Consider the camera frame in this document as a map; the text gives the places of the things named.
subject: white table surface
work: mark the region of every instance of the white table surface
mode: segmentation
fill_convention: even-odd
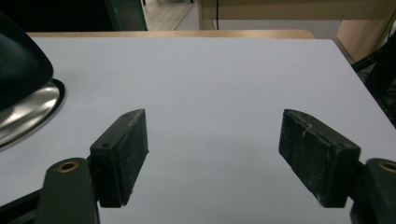
[[[0,152],[0,204],[40,189],[48,167],[89,156],[121,114],[146,108],[150,153],[102,223],[350,223],[324,209],[278,154],[282,112],[322,120],[396,160],[396,134],[331,40],[35,38],[67,88],[59,113]]]

